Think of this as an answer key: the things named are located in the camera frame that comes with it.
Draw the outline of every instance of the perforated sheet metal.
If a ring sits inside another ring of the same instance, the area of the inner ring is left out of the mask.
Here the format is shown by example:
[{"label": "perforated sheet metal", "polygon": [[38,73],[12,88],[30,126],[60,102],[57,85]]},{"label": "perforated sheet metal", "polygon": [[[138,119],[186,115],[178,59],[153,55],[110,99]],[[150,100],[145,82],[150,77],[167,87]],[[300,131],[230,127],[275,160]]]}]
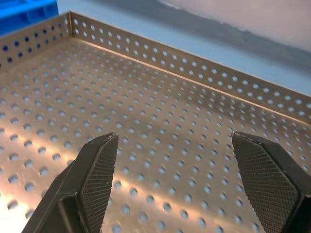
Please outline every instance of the perforated sheet metal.
[{"label": "perforated sheet metal", "polygon": [[0,80],[3,232],[20,232],[81,146],[108,132],[120,142],[103,232],[263,232],[232,131],[280,143],[309,173],[309,125],[82,40]]}]

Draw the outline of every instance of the textured grip pad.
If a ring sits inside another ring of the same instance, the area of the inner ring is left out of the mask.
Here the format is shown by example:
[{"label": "textured grip pad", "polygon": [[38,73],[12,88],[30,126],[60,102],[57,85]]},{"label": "textured grip pad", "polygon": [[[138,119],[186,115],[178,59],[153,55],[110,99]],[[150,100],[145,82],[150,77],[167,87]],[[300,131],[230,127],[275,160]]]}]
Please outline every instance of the textured grip pad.
[{"label": "textured grip pad", "polygon": [[111,192],[118,137],[113,134],[107,142],[100,147],[80,192],[90,233],[100,231]]},{"label": "textured grip pad", "polygon": [[245,192],[267,233],[286,227],[299,192],[265,148],[245,135],[232,135]]}]

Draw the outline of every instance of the knurled surface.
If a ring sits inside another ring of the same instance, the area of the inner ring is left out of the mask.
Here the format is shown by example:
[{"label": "knurled surface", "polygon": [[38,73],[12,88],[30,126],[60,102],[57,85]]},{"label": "knurled surface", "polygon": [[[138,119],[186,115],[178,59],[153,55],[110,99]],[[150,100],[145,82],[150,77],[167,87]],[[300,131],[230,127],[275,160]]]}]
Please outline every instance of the knurled surface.
[{"label": "knurled surface", "polygon": [[118,132],[103,232],[255,233],[231,145],[278,142],[308,173],[310,127],[76,39],[0,77],[1,231],[20,232],[87,141]]},{"label": "knurled surface", "polygon": [[108,144],[99,149],[80,194],[91,233],[101,229],[112,187],[118,136],[113,134],[108,140]]},{"label": "knurled surface", "polygon": [[282,232],[299,199],[298,190],[262,146],[236,134],[232,143],[245,192],[263,228]]}]

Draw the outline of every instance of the blue object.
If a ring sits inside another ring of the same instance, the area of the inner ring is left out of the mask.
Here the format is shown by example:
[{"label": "blue object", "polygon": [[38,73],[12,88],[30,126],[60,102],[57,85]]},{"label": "blue object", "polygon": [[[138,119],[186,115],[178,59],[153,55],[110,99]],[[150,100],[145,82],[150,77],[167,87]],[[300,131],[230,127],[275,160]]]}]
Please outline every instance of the blue object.
[{"label": "blue object", "polygon": [[0,0],[0,35],[56,15],[56,0]]}]

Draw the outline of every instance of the metal tray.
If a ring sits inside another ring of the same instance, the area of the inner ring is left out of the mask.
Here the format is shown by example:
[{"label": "metal tray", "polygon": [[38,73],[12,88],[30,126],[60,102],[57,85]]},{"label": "metal tray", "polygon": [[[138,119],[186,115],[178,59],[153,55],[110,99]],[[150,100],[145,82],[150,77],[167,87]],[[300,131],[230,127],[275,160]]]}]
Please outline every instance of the metal tray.
[{"label": "metal tray", "polygon": [[103,232],[263,232],[232,131],[277,141],[310,173],[308,96],[71,12],[0,49],[2,232],[108,132],[120,143]]}]

